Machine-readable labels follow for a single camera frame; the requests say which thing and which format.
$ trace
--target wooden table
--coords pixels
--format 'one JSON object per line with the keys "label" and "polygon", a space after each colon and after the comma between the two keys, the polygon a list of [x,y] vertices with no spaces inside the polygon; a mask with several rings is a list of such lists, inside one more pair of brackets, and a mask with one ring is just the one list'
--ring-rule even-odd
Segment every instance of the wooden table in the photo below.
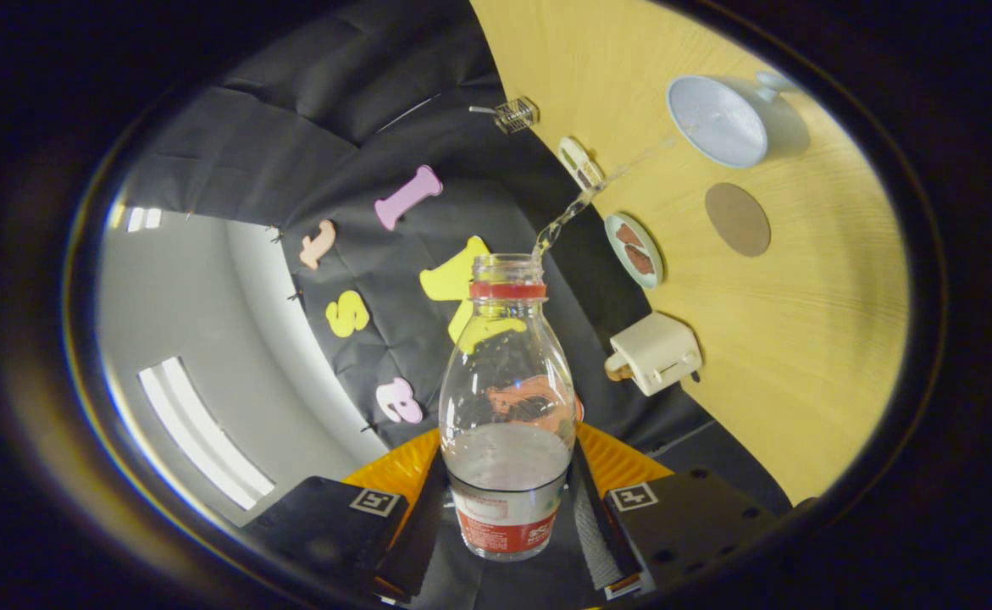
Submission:
{"label": "wooden table", "polygon": [[[752,80],[770,69],[646,1],[473,5],[507,99],[529,97],[540,111],[535,134],[550,149],[574,136],[603,170],[677,132],[665,103],[674,77]],[[784,96],[811,137],[798,158],[728,169],[679,136],[594,203],[601,216],[626,212],[653,233],[667,278],[646,295],[696,330],[704,352],[701,383],[683,387],[798,502],[838,478],[882,416],[906,343],[909,289],[895,216],[871,167],[816,102]],[[766,211],[762,256],[737,254],[710,224],[704,194],[718,182]]]}

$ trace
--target plastic bottle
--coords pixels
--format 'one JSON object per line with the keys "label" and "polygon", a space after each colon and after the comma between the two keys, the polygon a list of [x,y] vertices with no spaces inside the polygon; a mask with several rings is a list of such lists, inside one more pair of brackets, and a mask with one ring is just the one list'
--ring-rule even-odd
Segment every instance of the plastic bottle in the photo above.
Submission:
{"label": "plastic bottle", "polygon": [[528,254],[476,258],[473,316],[439,395],[462,538],[496,561],[545,550],[574,448],[574,387],[541,309],[541,275]]}

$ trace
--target small plate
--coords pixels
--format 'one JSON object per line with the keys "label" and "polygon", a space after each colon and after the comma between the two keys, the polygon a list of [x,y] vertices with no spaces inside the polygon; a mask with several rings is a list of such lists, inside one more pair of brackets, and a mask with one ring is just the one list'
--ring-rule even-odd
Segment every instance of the small plate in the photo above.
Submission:
{"label": "small plate", "polygon": [[[640,253],[645,254],[650,259],[651,265],[654,266],[654,273],[643,274],[636,269],[634,263],[631,263],[626,248],[624,248],[629,244],[620,241],[618,236],[616,236],[616,232],[620,231],[620,228],[624,225],[627,225],[631,229],[631,232],[635,233],[636,238],[639,238],[639,241],[642,242],[642,247],[636,247],[635,244],[630,244],[630,246]],[[605,219],[605,233],[608,235],[609,246],[616,252],[617,258],[620,259],[620,263],[623,263],[623,267],[627,270],[628,275],[631,275],[632,279],[639,282],[639,286],[651,289],[657,288],[657,285],[662,283],[662,280],[665,279],[665,266],[662,263],[662,255],[658,253],[654,240],[651,239],[650,233],[647,233],[646,229],[642,228],[642,225],[636,223],[635,219],[631,219],[626,213],[613,213]]]}

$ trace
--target bottle label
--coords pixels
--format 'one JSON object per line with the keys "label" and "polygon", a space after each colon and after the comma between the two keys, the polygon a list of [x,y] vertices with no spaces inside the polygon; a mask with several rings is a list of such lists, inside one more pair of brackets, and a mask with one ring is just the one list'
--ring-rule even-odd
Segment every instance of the bottle label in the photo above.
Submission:
{"label": "bottle label", "polygon": [[549,540],[566,472],[529,491],[481,490],[450,475],[457,521],[469,544],[485,552],[523,552]]}

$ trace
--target brown cork coaster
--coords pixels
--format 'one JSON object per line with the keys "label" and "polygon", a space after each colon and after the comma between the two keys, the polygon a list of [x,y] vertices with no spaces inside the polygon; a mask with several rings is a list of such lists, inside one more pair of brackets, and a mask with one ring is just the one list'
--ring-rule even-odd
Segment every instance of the brown cork coaster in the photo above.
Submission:
{"label": "brown cork coaster", "polygon": [[759,256],[770,246],[770,223],[759,202],[744,189],[728,182],[710,186],[706,213],[713,228],[733,250]]}

